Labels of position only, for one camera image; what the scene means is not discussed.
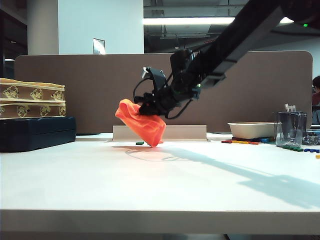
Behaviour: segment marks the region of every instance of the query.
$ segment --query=fluorescent light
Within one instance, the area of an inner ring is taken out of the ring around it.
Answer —
[[[291,19],[289,19],[287,17],[282,18],[282,20],[280,21],[281,24],[291,24],[293,22],[294,21],[292,21]]]
[[[143,25],[228,25],[234,21],[234,17],[169,17],[169,18],[144,18]],[[289,24],[294,21],[284,17],[280,23]]]

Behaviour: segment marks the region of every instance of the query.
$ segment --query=person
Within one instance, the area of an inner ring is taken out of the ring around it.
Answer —
[[[320,104],[320,76],[316,76],[312,80],[315,93],[312,94],[312,105]]]

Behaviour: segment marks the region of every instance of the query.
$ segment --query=orange cloth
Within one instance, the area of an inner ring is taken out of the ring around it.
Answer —
[[[115,116],[154,148],[162,142],[161,139],[167,125],[157,115],[140,115],[139,108],[140,105],[129,99],[123,99],[119,103]]]

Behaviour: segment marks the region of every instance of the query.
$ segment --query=cubicle divider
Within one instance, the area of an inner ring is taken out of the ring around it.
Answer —
[[[25,55],[15,61],[15,79],[65,85],[66,112],[78,133],[110,133],[123,125],[115,117],[119,101],[133,99],[143,67],[171,73],[170,53],[107,55]],[[312,56],[306,51],[248,52],[217,86],[204,89],[184,113],[167,125],[207,125],[230,132],[227,123],[273,121],[284,105],[312,111]],[[152,90],[146,82],[138,94]]]

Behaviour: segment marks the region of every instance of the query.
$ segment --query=black box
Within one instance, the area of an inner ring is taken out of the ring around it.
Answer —
[[[26,152],[75,140],[72,116],[0,120],[0,152]]]

